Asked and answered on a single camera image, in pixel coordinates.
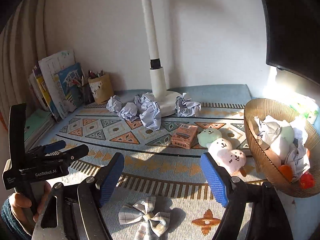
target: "patterned rug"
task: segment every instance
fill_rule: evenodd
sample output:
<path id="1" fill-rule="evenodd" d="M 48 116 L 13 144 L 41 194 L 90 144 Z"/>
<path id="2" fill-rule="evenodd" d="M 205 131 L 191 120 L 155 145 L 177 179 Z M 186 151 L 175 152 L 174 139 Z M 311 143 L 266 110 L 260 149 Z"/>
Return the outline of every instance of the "patterned rug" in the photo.
<path id="1" fill-rule="evenodd" d="M 132 240 L 139 226 L 139 223 L 119 224 L 117 214 L 121 206 L 134 204 L 149 195 L 158 196 L 155 212 L 171 212 L 170 226 L 163 239 L 209 240 L 225 209 L 215 201 L 200 168 L 200 156 L 207 149 L 199 144 L 190 150 L 175 147 L 171 144 L 171 136 L 183 123 L 197 125 L 199 131 L 208 127 L 219 129 L 234 149 L 247 155 L 245 169 L 248 175 L 235 175 L 247 183 L 260 185 L 265 177 L 256 170 L 249 151 L 243 108 L 244 105 L 202 103 L 200 117 L 165 117 L 161 129 L 152 131 L 140 120 L 123 121 L 104 106 L 92 104 L 71 116 L 51 142 L 65 140 L 66 148 L 83 143 L 89 147 L 88 156 L 71 165 L 69 177 L 73 184 L 86 176 L 94 176 L 116 152 L 124 155 L 122 176 L 110 202 L 101 210 L 114 240 Z M 247 204 L 238 239 L 245 239 L 251 207 Z"/>

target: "bow tie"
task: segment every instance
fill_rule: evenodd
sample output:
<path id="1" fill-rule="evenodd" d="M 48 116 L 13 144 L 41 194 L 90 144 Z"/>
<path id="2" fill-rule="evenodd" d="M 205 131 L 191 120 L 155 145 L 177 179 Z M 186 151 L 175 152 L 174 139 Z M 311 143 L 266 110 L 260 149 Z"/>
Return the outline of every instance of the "bow tie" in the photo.
<path id="1" fill-rule="evenodd" d="M 120 225 L 139 221 L 139 229 L 134 240 L 159 240 L 159 237 L 168 229 L 170 213 L 158 212 L 153 214 L 156 197 L 147 197 L 139 200 L 133 206 L 124 205 L 119 211 Z"/>

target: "black tv screen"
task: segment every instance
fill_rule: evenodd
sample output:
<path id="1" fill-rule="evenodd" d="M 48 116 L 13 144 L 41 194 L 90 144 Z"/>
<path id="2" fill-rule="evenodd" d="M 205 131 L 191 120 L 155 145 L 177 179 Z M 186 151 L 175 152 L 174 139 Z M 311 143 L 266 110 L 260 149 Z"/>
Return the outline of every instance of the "black tv screen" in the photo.
<path id="1" fill-rule="evenodd" d="M 320 84 L 320 0 L 262 0 L 266 63 Z"/>

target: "woven basket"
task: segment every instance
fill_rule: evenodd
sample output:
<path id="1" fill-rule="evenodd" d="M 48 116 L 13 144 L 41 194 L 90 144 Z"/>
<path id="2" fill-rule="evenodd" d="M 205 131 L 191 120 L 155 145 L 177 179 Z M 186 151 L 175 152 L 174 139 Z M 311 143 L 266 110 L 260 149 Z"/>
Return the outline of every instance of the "woven basket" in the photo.
<path id="1" fill-rule="evenodd" d="M 309 122 L 306 122 L 305 129 L 308 133 L 308 140 L 304 146 L 310 150 L 311 168 L 309 171 L 314 176 L 316 184 L 312 188 L 301 189 L 298 181 L 290 183 L 273 165 L 249 129 L 249 121 L 253 125 L 257 125 L 254 121 L 255 116 L 258 116 L 260 120 L 264 120 L 267 115 L 271 115 L 277 120 L 292 122 L 299 113 L 285 104 L 265 98 L 253 99 L 246 104 L 244 108 L 245 135 L 256 164 L 265 174 L 268 181 L 287 195 L 304 198 L 318 194 L 320 192 L 320 137 L 316 130 Z"/>

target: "human hand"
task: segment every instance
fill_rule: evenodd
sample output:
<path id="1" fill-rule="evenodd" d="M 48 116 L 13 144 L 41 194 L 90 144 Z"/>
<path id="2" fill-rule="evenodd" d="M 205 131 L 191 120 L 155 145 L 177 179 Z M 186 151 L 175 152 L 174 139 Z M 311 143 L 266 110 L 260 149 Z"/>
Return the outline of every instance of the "human hand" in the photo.
<path id="1" fill-rule="evenodd" d="M 51 186 L 50 184 L 46 181 L 44 184 L 44 194 L 41 198 L 40 203 L 38 204 L 38 208 L 37 208 L 37 214 L 35 214 L 33 216 L 33 220 L 35 222 L 38 221 L 39 218 L 39 214 L 43 209 L 44 203 L 47 200 L 48 194 L 51 191 Z M 12 214 L 16 217 L 17 220 L 20 221 L 20 223 L 26 227 L 29 228 L 29 222 L 28 219 L 26 218 L 23 209 L 22 208 L 29 208 L 31 207 L 31 200 L 28 199 L 27 197 L 25 197 L 23 194 L 21 193 L 13 193 L 10 197 L 9 197 L 9 203 L 11 206 L 11 212 Z"/>

